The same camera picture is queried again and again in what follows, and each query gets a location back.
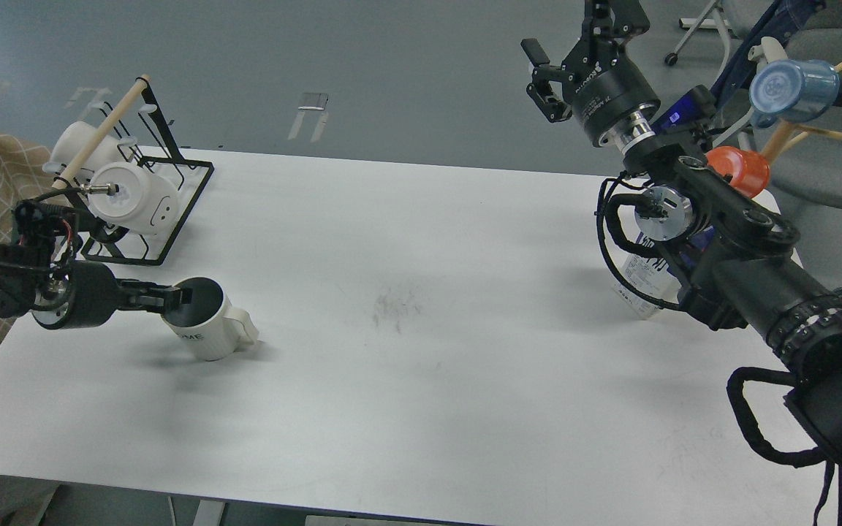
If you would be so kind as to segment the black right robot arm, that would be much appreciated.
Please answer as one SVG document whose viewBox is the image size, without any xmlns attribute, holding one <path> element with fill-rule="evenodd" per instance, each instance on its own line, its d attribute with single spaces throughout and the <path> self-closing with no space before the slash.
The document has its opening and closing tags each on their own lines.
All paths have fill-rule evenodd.
<svg viewBox="0 0 842 526">
<path fill-rule="evenodd" d="M 627 45 L 651 22 L 637 1 L 587 1 L 581 35 L 561 64 L 535 39 L 528 96 L 548 122 L 578 120 L 624 169 L 604 180 L 599 250 L 640 299 L 712 330 L 753 327 L 783 370 L 739 367 L 727 396 L 746 443 L 769 462 L 825 466 L 818 507 L 838 483 L 842 525 L 842 295 L 792 260 L 800 233 L 746 196 L 706 157 L 716 99 L 698 85 L 659 113 Z"/>
</svg>

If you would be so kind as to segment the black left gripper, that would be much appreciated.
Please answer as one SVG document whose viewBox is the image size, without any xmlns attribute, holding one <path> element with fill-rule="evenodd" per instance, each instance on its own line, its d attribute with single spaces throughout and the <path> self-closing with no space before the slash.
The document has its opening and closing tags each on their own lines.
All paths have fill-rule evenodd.
<svg viewBox="0 0 842 526">
<path fill-rule="evenodd" d="M 103 263 L 77 261 L 68 277 L 67 299 L 56 307 L 32 312 L 44 329 L 98 327 L 120 310 L 170 314 L 193 300 L 191 287 L 158 289 L 153 283 L 117 278 Z"/>
</svg>

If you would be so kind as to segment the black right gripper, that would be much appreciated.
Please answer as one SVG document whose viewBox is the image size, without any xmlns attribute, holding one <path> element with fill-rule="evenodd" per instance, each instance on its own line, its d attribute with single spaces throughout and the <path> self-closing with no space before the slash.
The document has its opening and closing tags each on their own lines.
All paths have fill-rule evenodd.
<svg viewBox="0 0 842 526">
<path fill-rule="evenodd" d="M 642 71 L 627 56 L 629 41 L 651 29 L 638 1 L 585 1 L 582 39 L 560 66 L 553 66 L 537 39 L 522 39 L 531 64 L 529 99 L 549 123 L 574 116 L 593 146 L 635 111 L 651 118 L 661 100 Z M 552 83 L 560 83 L 564 99 Z"/>
</svg>

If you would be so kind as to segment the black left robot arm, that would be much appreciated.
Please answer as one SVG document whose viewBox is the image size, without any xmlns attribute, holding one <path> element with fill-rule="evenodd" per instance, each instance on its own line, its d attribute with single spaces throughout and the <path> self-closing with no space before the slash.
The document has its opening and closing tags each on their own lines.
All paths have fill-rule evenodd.
<svg viewBox="0 0 842 526">
<path fill-rule="evenodd" d="M 0 243 L 0 323 L 30 313 L 44 329 L 98 327 L 116 312 L 171 314 L 200 301 L 189 284 L 120 279 L 103 263 L 80 260 L 81 231 L 105 237 L 93 213 L 24 199 L 12 214 L 12 240 Z"/>
</svg>

